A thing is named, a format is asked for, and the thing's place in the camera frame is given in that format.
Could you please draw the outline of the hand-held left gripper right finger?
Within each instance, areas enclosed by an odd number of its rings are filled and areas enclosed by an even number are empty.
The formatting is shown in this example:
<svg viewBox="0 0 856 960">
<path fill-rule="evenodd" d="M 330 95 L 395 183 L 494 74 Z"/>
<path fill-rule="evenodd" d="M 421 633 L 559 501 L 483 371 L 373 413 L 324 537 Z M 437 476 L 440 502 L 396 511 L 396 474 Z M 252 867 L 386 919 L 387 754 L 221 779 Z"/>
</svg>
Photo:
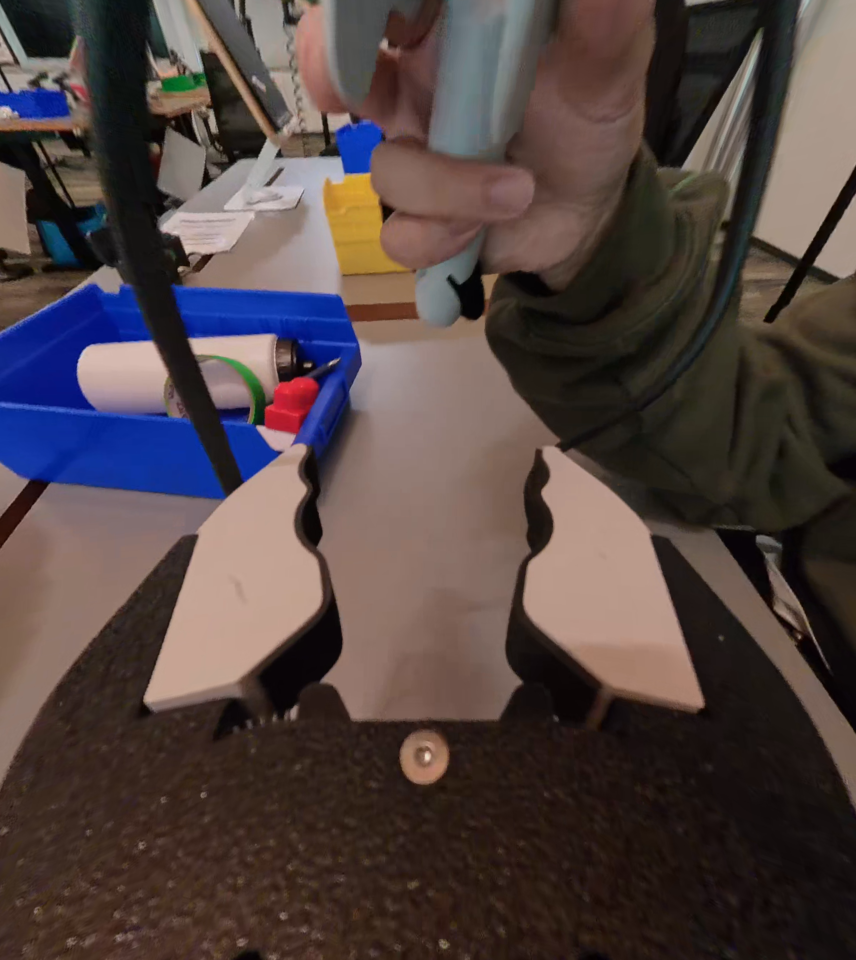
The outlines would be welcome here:
<svg viewBox="0 0 856 960">
<path fill-rule="evenodd" d="M 561 724 L 603 724 L 617 702 L 682 714 L 705 706 L 650 530 L 554 446 L 525 482 L 527 549 L 506 659 Z"/>
</svg>

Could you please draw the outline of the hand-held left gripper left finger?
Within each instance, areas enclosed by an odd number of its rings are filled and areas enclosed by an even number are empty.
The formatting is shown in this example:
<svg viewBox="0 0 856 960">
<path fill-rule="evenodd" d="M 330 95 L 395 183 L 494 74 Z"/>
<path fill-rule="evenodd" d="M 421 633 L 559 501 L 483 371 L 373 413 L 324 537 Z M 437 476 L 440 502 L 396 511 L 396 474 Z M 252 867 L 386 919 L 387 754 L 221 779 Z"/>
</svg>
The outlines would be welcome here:
<svg viewBox="0 0 856 960">
<path fill-rule="evenodd" d="M 287 714 L 342 650 L 314 451 L 297 443 L 199 527 L 144 704 L 155 714 L 222 701 Z"/>
</svg>

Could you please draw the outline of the person's right hand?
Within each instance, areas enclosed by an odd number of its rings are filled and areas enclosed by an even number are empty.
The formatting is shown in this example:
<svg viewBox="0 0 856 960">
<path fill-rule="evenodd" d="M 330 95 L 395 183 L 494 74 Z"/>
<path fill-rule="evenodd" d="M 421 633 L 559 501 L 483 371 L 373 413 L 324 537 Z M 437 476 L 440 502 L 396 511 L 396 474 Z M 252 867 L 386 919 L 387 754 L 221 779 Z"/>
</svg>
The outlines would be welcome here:
<svg viewBox="0 0 856 960">
<path fill-rule="evenodd" d="M 558 292 L 602 242 L 641 148 L 654 3 L 562 2 L 559 18 L 506 160 L 483 163 L 428 149 L 437 30 L 380 53 L 369 95 L 351 105 L 328 69 L 324 16 L 305 11 L 295 53 L 314 104 L 373 121 L 386 135 L 371 181 L 392 209 L 381 242 L 394 262 L 427 269 L 485 232 L 488 273 L 532 274 Z"/>
</svg>

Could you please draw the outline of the small blue bin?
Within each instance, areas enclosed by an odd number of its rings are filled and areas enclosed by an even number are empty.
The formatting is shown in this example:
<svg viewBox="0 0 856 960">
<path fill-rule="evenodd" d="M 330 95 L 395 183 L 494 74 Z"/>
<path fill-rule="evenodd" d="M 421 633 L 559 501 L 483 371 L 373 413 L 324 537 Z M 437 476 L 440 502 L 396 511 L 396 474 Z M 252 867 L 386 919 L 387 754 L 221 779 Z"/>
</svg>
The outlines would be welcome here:
<svg viewBox="0 0 856 960">
<path fill-rule="evenodd" d="M 384 141 L 382 129 L 367 120 L 349 122 L 336 130 L 336 142 L 343 173 L 368 175 L 374 150 Z"/>
</svg>

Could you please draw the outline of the yellow plastic bin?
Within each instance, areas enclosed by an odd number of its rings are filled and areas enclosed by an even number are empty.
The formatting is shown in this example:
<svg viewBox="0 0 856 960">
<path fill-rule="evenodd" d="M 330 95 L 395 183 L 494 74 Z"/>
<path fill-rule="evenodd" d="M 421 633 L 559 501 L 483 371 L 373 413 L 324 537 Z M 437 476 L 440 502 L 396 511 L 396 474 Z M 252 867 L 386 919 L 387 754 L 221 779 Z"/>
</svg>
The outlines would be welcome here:
<svg viewBox="0 0 856 960">
<path fill-rule="evenodd" d="M 337 182 L 326 179 L 322 199 L 343 277 L 408 272 L 383 249 L 384 214 L 371 174 L 346 174 Z"/>
</svg>

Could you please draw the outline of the red toy block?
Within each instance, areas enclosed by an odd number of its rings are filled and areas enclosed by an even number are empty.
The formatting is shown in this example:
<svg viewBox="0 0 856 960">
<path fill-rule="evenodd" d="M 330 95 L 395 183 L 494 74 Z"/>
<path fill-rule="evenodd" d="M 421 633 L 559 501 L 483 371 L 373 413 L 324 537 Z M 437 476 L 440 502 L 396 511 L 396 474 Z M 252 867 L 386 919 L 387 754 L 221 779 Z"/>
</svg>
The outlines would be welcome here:
<svg viewBox="0 0 856 960">
<path fill-rule="evenodd" d="M 265 428 L 295 436 L 311 413 L 319 392 L 319 381 L 309 376 L 280 383 L 266 407 Z"/>
</svg>

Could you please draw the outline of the green tape roll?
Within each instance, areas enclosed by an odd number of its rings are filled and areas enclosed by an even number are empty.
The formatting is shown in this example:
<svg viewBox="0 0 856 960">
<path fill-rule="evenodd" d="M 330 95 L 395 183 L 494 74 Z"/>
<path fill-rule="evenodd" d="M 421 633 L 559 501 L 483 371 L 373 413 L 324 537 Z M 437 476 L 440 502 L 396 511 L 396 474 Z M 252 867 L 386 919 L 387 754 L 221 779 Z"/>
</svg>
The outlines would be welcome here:
<svg viewBox="0 0 856 960">
<path fill-rule="evenodd" d="M 266 392 L 254 371 L 241 361 L 218 354 L 196 356 L 212 402 L 219 412 L 240 417 L 258 426 L 266 412 Z"/>
</svg>

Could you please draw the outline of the white stand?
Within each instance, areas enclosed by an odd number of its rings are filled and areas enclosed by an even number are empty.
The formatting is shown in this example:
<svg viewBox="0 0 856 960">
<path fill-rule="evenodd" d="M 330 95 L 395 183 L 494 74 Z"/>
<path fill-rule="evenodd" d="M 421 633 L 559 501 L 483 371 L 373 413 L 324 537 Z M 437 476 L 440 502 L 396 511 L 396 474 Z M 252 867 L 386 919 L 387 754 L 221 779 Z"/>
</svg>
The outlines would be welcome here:
<svg viewBox="0 0 856 960">
<path fill-rule="evenodd" d="M 242 187 L 242 198 L 248 205 L 259 201 L 275 171 L 279 145 L 271 139 L 260 150 Z"/>
</svg>

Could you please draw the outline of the black easel board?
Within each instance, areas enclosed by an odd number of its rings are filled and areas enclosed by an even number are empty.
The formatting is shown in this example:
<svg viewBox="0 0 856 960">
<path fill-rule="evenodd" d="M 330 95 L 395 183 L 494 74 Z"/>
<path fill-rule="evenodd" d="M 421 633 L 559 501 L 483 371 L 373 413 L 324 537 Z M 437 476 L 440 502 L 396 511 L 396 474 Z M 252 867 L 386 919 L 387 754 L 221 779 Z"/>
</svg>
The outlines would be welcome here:
<svg viewBox="0 0 856 960">
<path fill-rule="evenodd" d="M 261 133 L 273 145 L 282 147 L 293 135 L 295 114 L 271 77 L 233 2 L 185 1 L 184 5 Z"/>
</svg>

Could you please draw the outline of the blue plastic bin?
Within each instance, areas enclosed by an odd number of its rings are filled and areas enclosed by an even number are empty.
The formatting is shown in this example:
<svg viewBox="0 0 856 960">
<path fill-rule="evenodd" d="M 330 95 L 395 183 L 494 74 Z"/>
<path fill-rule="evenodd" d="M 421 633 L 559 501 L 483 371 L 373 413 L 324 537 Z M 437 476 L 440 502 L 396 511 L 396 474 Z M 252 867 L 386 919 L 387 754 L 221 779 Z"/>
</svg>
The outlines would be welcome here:
<svg viewBox="0 0 856 960">
<path fill-rule="evenodd" d="M 21 119 L 58 119 L 71 116 L 66 94 L 59 89 L 0 90 L 0 109 Z"/>
<path fill-rule="evenodd" d="M 358 336 L 336 294 L 180 287 L 191 337 L 277 334 L 322 364 L 339 356 L 296 437 L 320 459 L 349 408 Z M 0 333 L 0 464 L 27 481 L 223 498 L 194 427 L 161 414 L 96 411 L 76 364 L 96 343 L 153 343 L 132 290 L 88 284 Z"/>
</svg>

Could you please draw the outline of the white cylindrical bottle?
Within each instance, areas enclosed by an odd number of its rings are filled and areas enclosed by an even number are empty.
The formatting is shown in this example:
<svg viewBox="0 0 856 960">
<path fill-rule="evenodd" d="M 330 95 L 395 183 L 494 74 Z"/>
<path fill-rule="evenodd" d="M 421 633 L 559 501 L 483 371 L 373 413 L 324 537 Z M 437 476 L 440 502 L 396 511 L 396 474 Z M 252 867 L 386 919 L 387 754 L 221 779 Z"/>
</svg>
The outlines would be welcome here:
<svg viewBox="0 0 856 960">
<path fill-rule="evenodd" d="M 299 343 L 276 334 L 193 338 L 196 358 L 218 354 L 237 359 L 252 369 L 266 392 L 266 404 L 282 382 L 301 377 L 313 363 Z M 160 415 L 185 418 L 187 410 L 175 389 L 156 346 L 144 342 L 93 344 L 76 365 L 78 386 L 96 410 L 112 414 Z"/>
</svg>

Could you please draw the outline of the black tripod leg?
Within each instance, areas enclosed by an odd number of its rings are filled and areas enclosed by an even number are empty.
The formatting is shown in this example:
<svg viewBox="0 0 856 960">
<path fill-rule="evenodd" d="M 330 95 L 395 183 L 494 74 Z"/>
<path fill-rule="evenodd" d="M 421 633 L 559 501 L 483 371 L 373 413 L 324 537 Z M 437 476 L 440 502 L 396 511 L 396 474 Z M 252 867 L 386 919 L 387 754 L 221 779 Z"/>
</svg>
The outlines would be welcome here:
<svg viewBox="0 0 856 960">
<path fill-rule="evenodd" d="M 794 272 L 786 286 L 782 289 L 780 296 L 766 314 L 766 324 L 774 323 L 794 300 L 795 295 L 800 290 L 809 272 L 815 266 L 828 241 L 842 221 L 844 214 L 853 203 L 854 198 L 856 198 L 856 164 L 854 169 L 852 169 L 851 175 L 848 177 L 844 186 L 842 186 L 838 197 L 829 209 L 824 221 L 821 223 L 812 242 L 794 268 Z"/>
</svg>

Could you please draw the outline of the blue bag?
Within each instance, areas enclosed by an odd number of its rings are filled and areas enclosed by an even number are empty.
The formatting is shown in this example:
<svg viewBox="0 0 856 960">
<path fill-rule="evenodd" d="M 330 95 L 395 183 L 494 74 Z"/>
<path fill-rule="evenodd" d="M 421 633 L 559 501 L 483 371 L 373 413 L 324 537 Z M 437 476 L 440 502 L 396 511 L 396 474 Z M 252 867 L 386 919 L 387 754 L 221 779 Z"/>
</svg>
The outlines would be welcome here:
<svg viewBox="0 0 856 960">
<path fill-rule="evenodd" d="M 67 209 L 74 222 L 78 241 L 73 245 L 62 232 L 61 226 L 52 219 L 40 219 L 34 223 L 41 247 L 50 259 L 53 268 L 63 270 L 95 269 L 101 265 L 89 242 L 105 224 L 107 210 L 102 202 Z"/>
</svg>

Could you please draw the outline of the wooden table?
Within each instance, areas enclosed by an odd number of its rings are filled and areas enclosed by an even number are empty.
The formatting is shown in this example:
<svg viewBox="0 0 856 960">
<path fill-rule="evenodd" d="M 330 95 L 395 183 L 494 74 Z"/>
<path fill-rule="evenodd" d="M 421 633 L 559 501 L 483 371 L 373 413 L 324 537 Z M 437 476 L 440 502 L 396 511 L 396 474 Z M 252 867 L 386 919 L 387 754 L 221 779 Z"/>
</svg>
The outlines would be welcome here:
<svg viewBox="0 0 856 960">
<path fill-rule="evenodd" d="M 203 112 L 211 106 L 210 95 L 204 88 L 186 93 L 161 92 L 147 98 L 147 107 L 153 116 L 171 121 L 181 116 Z M 85 131 L 90 119 L 77 116 L 55 118 L 21 118 L 0 116 L 0 135 L 27 132 L 28 134 L 59 134 Z"/>
</svg>

